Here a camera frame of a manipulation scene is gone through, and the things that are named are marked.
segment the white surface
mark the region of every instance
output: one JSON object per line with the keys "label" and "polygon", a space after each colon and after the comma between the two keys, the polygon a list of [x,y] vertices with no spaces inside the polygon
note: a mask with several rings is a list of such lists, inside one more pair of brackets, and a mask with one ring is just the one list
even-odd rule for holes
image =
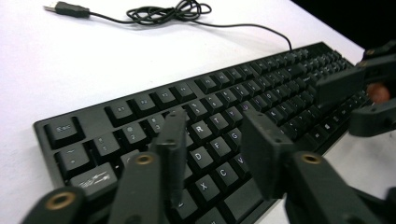
{"label": "white surface", "polygon": [[[288,49],[279,36],[256,28],[214,29],[178,22],[136,28],[56,15],[43,9],[47,3],[0,2],[0,223],[20,223],[52,190],[34,122]],[[125,19],[129,8],[172,7],[177,1],[69,3]],[[361,59],[359,46],[288,0],[209,5],[213,12],[203,21],[267,25],[286,35],[294,48],[324,41],[353,63]],[[347,136],[327,157],[351,185],[381,196],[386,186],[396,186],[390,172],[395,169],[394,143],[389,133],[376,139]],[[288,223],[283,204],[261,223]]]}

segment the spacebar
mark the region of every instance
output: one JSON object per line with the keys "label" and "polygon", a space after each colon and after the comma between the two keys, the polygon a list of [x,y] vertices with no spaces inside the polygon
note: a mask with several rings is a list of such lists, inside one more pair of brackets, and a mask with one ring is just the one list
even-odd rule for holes
{"label": "spacebar", "polygon": [[244,219],[257,205],[262,196],[256,183],[250,179],[244,186],[219,204],[219,210],[227,219],[227,223],[238,223]]}

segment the usb plug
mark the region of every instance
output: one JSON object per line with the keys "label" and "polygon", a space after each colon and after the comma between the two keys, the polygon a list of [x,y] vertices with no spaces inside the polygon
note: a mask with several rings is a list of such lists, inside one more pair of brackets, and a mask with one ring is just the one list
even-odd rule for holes
{"label": "usb plug", "polygon": [[47,11],[55,12],[57,14],[71,16],[76,18],[90,17],[90,9],[86,7],[71,5],[66,2],[54,2],[48,6],[44,6]]}

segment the black keyboard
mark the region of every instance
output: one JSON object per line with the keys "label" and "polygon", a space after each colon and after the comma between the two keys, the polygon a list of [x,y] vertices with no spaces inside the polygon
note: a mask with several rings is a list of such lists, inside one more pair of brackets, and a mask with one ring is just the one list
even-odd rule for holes
{"label": "black keyboard", "polygon": [[240,155],[244,111],[261,111],[299,148],[323,154],[350,112],[370,103],[360,91],[316,106],[316,81],[351,66],[317,43],[40,120],[35,132],[55,187],[84,188],[89,223],[106,223],[128,159],[148,150],[167,114],[185,109],[185,188],[167,221],[253,223],[275,201],[262,199]]}

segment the black cable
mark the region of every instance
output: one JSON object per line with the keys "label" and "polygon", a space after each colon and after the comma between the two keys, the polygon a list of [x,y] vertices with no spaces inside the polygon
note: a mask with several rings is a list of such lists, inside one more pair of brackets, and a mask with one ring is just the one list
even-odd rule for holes
{"label": "black cable", "polygon": [[54,11],[58,14],[80,18],[88,18],[90,15],[92,15],[121,24],[137,23],[140,25],[153,26],[161,25],[171,20],[176,20],[185,22],[189,21],[203,26],[210,26],[216,28],[232,28],[242,26],[258,27],[283,37],[288,42],[289,49],[292,50],[291,43],[285,35],[282,35],[280,32],[277,32],[263,25],[254,23],[216,25],[198,21],[201,15],[209,14],[210,12],[212,12],[212,8],[210,7],[210,5],[205,3],[198,3],[196,0],[181,0],[175,7],[139,7],[130,9],[126,12],[126,15],[131,18],[130,21],[119,21],[96,12],[90,12],[88,8],[74,6],[64,2],[58,2],[55,4],[55,6],[45,7],[45,9]]}

